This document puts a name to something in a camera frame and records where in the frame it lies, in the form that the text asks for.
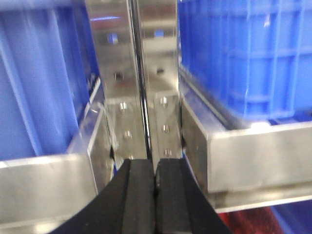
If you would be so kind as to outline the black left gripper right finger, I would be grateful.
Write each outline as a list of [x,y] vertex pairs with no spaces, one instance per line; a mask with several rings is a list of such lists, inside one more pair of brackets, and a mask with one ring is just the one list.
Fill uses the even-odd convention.
[[161,159],[158,163],[156,233],[231,233],[198,187],[184,158]]

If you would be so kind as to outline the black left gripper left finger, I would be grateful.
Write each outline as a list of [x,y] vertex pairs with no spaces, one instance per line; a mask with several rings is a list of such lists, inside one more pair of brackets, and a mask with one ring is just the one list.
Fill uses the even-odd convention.
[[155,233],[155,176],[147,159],[126,159],[113,179],[54,234]]

